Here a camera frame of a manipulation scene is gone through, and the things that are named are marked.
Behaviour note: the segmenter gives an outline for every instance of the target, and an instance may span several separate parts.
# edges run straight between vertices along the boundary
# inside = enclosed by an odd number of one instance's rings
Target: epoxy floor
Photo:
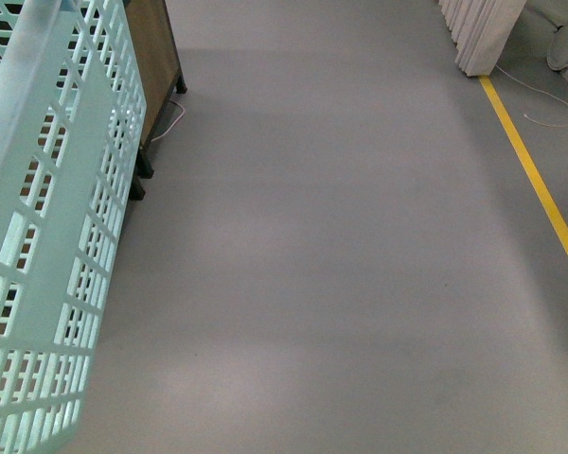
[[[437,2],[168,4],[187,116],[64,452],[568,454],[568,259]]]

